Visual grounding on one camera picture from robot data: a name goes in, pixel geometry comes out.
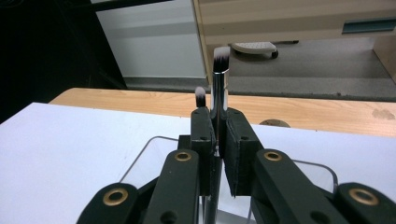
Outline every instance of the floor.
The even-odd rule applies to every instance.
[[[277,59],[230,59],[230,94],[396,102],[396,84],[373,51],[373,38],[274,43]],[[204,79],[126,78],[131,90],[193,91]]]

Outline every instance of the brush bristles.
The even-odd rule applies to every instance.
[[[230,47],[220,47],[215,49],[213,72],[222,73],[228,70],[230,61]]]
[[[197,107],[205,107],[206,106],[206,96],[205,90],[202,87],[195,88],[195,102]]]

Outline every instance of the wooden desk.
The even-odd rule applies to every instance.
[[[206,104],[210,103],[209,95]],[[50,102],[120,111],[189,117],[193,93],[71,89]],[[229,96],[229,107],[250,123],[281,119],[293,128],[396,137],[396,104],[258,96]]]

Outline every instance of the white wall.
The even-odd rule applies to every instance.
[[[97,16],[124,77],[205,77],[191,0],[101,11]]]

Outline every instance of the brass ring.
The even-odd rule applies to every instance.
[[[264,153],[264,158],[268,161],[280,161],[282,160],[282,156],[276,152],[269,151]]]
[[[175,155],[177,161],[189,161],[191,159],[191,154],[187,152],[179,152]]]
[[[121,197],[117,199],[111,199],[110,197],[115,193],[120,193]],[[108,206],[115,206],[123,203],[128,198],[128,191],[123,188],[111,189],[109,190],[105,196],[103,196],[103,203]]]
[[[349,195],[358,203],[363,203],[366,205],[377,205],[379,204],[378,198],[370,191],[365,189],[350,189]]]

